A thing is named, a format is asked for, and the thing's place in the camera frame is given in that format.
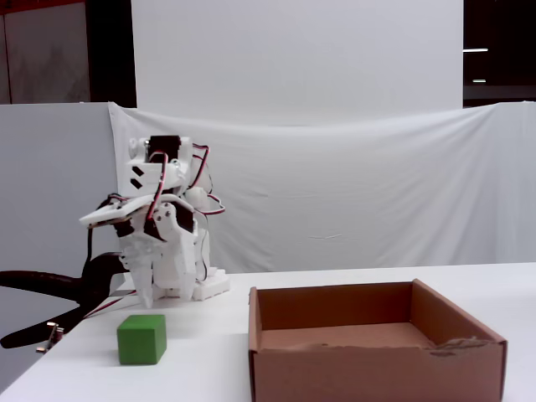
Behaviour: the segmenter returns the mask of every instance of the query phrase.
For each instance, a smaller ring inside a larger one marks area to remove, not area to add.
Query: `cable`
[[[207,164],[207,158],[209,157],[209,154],[210,154],[210,147],[207,146],[207,145],[193,144],[193,147],[197,148],[197,149],[204,149],[204,155],[201,158],[201,166],[199,166],[198,174],[195,176],[195,179],[193,180],[192,184],[190,184],[188,186],[188,188],[195,187],[195,185],[197,184],[197,182],[201,178],[201,175],[203,174],[204,167]]]
[[[203,239],[201,240],[201,261],[203,262],[203,267],[204,267],[203,281],[206,281],[207,277],[209,276],[209,269],[207,268],[207,265],[204,262],[204,256],[203,256],[204,240],[207,237],[207,233],[209,232],[209,219],[206,216],[205,216],[205,219],[207,220],[207,228],[205,229]]]
[[[216,197],[214,194],[207,194],[207,197],[210,197],[214,201],[217,201],[218,204],[219,204],[219,209],[216,209],[214,211],[200,211],[200,210],[196,209],[196,211],[198,211],[200,214],[203,214],[205,216],[207,216],[207,215],[218,215],[218,214],[222,214],[223,212],[225,212],[226,208],[221,203],[221,200],[218,197]]]
[[[99,210],[102,207],[105,207],[106,205],[108,205],[113,198],[119,199],[120,201],[126,201],[126,198],[122,197],[120,194],[111,193],[111,194],[108,194],[106,199],[102,203],[99,204],[99,207],[96,210]],[[87,256],[85,257],[84,268],[86,268],[87,265],[91,262],[92,254],[93,254],[93,228],[89,228],[87,229]]]
[[[108,308],[110,306],[113,306],[114,304],[116,304],[117,302],[120,302],[121,300],[123,300],[125,297],[127,296],[130,296],[132,294],[136,293],[136,291],[131,291],[130,293],[127,293],[125,296],[119,298],[119,299],[115,299],[115,300],[112,300],[108,303],[106,303],[104,306],[101,306],[101,307],[98,307],[96,308],[95,310],[93,310],[92,312],[88,312],[84,318],[82,318],[83,320],[85,320],[86,318],[88,317],[91,317],[93,314],[96,314],[97,312],[101,312],[102,310],[104,310],[105,308]]]
[[[203,158],[200,157],[199,155],[193,155],[193,157],[194,157],[195,159],[199,159],[199,160],[203,161]],[[212,182],[212,176],[210,176],[209,164],[206,163],[206,161],[205,161],[204,166],[209,170],[209,180],[210,180],[210,191],[209,191],[209,194],[212,194],[212,190],[213,190],[213,188],[214,188],[214,184],[213,184],[213,182]]]
[[[158,199],[162,195],[164,182],[166,181],[166,166],[168,164],[168,155],[164,151],[155,151],[149,157],[149,162],[151,161],[152,157],[154,157],[155,155],[163,155],[162,173],[160,173],[160,182],[158,183],[157,192],[154,194],[154,198],[152,199],[151,206],[149,207],[149,211],[147,212],[147,217],[145,218],[146,222],[152,219],[152,215],[154,214],[154,209],[157,206]]]

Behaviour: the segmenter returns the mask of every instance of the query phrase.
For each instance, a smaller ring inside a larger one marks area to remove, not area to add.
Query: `red wire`
[[[162,195],[162,191],[164,188],[164,182],[166,181],[166,166],[168,164],[168,155],[164,151],[155,151],[152,153],[152,155],[149,157],[149,162],[151,161],[152,157],[155,155],[163,155],[164,158],[162,160],[162,173],[160,173],[160,183],[158,183],[158,189],[157,192],[154,194],[154,199],[151,202],[151,206],[149,207],[149,212],[147,212],[146,220],[152,219],[152,214],[154,214],[154,209],[157,206],[157,201]]]
[[[109,306],[113,306],[114,304],[116,304],[117,302],[120,302],[121,300],[123,300],[126,296],[128,295],[131,295],[133,293],[136,293],[136,291],[131,291],[130,293],[128,293],[127,295],[123,296],[122,298],[120,299],[115,299],[115,300],[112,300],[110,301],[109,303],[106,303],[104,306],[100,306],[99,308],[96,308],[95,310],[93,310],[92,312],[88,312],[83,319],[86,319],[87,317],[91,317],[93,314],[97,313],[97,312],[100,312],[102,310],[104,310],[105,308],[108,308]]]
[[[203,174],[203,170],[207,164],[207,158],[209,157],[209,153],[210,153],[210,147],[207,145],[193,144],[193,147],[197,149],[204,149],[204,155],[203,157],[200,157],[199,155],[193,155],[193,157],[196,157],[197,159],[201,159],[201,165],[199,166],[198,174],[195,176],[193,183],[190,184],[188,188],[195,187],[195,185],[198,183],[199,179],[201,178],[201,174]]]
[[[205,211],[200,211],[198,209],[196,209],[196,211],[198,211],[199,213],[201,213],[203,215],[218,215],[218,214],[222,214],[223,212],[225,212],[225,207],[222,205],[221,200],[218,197],[216,197],[214,194],[207,194],[207,197],[210,197],[214,201],[217,201],[221,208],[216,209],[215,211],[206,211],[205,212]]]

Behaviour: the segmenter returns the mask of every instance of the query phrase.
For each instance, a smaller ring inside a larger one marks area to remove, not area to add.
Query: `open cardboard box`
[[[256,402],[500,401],[506,354],[417,280],[250,293]]]

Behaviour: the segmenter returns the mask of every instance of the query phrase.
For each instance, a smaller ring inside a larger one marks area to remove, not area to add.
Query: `white robot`
[[[111,194],[109,204],[80,222],[115,227],[121,263],[145,307],[164,296],[204,300],[227,291],[229,277],[209,260],[207,215],[225,211],[207,179],[209,147],[162,136],[131,140],[129,153],[124,193]],[[210,210],[215,202],[219,207]]]

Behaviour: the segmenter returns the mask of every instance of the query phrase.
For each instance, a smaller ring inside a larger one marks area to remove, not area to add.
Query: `box flap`
[[[438,345],[455,339],[504,341],[503,337],[419,280],[413,282],[411,322]]]
[[[260,346],[260,331],[262,327],[260,325],[260,312],[259,312],[259,299],[257,297],[257,289],[252,287],[250,290],[250,351],[248,358],[250,360],[250,387],[251,387],[251,400],[255,402],[255,355]]]
[[[411,282],[257,292],[262,330],[408,322]]]
[[[502,345],[444,357],[423,348],[315,348],[255,355],[257,402],[499,402]]]

